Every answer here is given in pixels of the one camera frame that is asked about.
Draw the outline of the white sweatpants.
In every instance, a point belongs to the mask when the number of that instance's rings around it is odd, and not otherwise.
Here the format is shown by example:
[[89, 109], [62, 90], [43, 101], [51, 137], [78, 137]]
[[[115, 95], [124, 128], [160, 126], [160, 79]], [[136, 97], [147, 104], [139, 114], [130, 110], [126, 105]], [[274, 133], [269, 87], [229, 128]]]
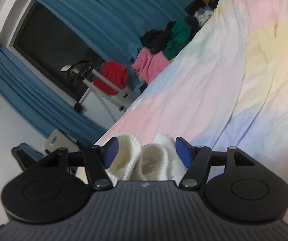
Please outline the white sweatpants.
[[127, 133], [116, 134], [119, 151], [106, 169], [113, 185], [118, 181], [175, 181], [179, 184], [187, 171], [180, 160], [174, 141], [158, 133], [153, 142], [142, 145]]

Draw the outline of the red garment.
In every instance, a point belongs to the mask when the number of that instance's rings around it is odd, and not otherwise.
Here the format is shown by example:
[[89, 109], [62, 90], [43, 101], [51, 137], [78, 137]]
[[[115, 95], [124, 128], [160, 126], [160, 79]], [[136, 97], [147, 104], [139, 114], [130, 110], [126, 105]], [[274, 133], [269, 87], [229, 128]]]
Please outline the red garment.
[[[127, 70], [128, 69], [126, 66], [116, 63], [114, 61], [105, 62], [100, 67], [100, 73], [120, 89], [124, 89], [126, 87], [128, 76]], [[118, 94], [118, 91], [113, 89], [111, 86], [109, 86], [99, 78], [96, 78], [93, 81], [93, 84], [109, 96], [115, 96]]]

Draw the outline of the white garment steamer stand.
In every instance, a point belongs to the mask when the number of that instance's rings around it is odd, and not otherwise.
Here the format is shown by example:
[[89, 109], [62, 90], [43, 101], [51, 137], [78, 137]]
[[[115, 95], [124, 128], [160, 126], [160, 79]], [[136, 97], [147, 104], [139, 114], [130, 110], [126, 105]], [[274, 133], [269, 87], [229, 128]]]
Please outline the white garment steamer stand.
[[[121, 89], [109, 81], [94, 67], [92, 62], [89, 60], [82, 60], [73, 65], [66, 65], [61, 69], [61, 72], [66, 73], [67, 80], [70, 83], [82, 81], [83, 84], [86, 85], [96, 96], [106, 99], [117, 107], [119, 111], [126, 112], [132, 103], [138, 98], [138, 94], [134, 93], [129, 87]], [[102, 89], [94, 85], [94, 77], [115, 90], [117, 95], [110, 96]]]

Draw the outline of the right blue curtain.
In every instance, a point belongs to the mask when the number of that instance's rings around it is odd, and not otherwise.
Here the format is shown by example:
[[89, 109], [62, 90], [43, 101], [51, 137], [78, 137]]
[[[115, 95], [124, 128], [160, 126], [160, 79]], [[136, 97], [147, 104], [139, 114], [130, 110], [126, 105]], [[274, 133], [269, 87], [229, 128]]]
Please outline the right blue curtain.
[[103, 59], [131, 64], [152, 29], [187, 16], [194, 0], [36, 0]]

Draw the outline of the white and black chair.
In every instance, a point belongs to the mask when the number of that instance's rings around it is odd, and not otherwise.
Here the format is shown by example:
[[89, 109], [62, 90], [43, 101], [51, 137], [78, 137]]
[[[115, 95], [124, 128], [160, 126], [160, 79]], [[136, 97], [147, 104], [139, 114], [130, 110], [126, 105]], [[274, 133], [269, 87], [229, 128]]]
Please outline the white and black chair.
[[79, 146], [70, 137], [55, 129], [45, 142], [44, 149], [52, 153], [59, 148], [66, 148], [68, 152], [79, 151]]

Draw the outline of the green garment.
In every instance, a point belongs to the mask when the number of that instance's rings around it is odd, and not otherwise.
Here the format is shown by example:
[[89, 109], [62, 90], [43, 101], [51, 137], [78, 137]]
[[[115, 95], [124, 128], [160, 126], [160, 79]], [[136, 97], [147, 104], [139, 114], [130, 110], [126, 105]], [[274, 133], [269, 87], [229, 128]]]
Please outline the green garment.
[[181, 21], [176, 21], [169, 31], [169, 38], [165, 48], [162, 50], [164, 56], [171, 60], [193, 39], [197, 31], [200, 30], [196, 18], [188, 17]]

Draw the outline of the pink garment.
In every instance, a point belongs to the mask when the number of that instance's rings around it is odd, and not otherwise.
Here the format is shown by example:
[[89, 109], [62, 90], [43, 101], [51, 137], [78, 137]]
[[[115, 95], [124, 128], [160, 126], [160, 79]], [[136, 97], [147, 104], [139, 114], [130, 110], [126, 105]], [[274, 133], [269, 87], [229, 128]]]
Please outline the pink garment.
[[170, 63], [162, 52], [152, 54], [144, 47], [132, 64], [132, 69], [141, 80], [150, 84]]

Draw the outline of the black garment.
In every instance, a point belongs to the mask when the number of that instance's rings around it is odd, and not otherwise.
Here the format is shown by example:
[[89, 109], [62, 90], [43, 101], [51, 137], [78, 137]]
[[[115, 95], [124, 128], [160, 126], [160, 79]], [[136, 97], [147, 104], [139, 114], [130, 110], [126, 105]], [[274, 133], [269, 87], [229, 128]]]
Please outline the black garment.
[[143, 47], [147, 48], [151, 54], [158, 54], [166, 48], [171, 37], [171, 30], [175, 21], [169, 22], [164, 30], [152, 29], [141, 37]]

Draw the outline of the dark window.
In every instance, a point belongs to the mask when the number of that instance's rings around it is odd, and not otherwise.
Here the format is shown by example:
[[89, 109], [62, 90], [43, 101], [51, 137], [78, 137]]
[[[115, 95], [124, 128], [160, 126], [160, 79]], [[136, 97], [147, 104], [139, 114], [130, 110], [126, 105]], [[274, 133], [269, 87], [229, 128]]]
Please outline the dark window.
[[77, 34], [35, 0], [20, 0], [15, 5], [3, 44], [71, 106], [82, 100], [87, 86], [81, 81], [69, 82], [61, 69], [82, 60], [95, 66], [103, 63]]

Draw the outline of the left blue curtain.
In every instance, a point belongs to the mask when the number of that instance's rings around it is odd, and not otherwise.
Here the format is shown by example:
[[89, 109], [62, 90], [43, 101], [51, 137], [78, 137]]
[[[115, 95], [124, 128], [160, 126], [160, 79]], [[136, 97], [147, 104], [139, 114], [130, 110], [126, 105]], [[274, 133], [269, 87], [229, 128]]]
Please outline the left blue curtain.
[[84, 145], [93, 145], [107, 131], [77, 113], [5, 46], [0, 46], [0, 93], [44, 137], [59, 129]]

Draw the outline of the blue curtain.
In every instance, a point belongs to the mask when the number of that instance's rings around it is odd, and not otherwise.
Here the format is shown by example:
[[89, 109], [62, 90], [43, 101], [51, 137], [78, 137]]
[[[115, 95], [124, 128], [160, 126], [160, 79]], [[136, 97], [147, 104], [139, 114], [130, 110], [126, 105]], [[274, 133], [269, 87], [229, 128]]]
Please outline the blue curtain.
[[44, 137], [59, 129], [84, 145], [93, 145], [107, 131], [77, 113], [5, 46], [0, 46], [0, 93]]
[[187, 16], [194, 0], [36, 0], [103, 59], [131, 64], [152, 29]]

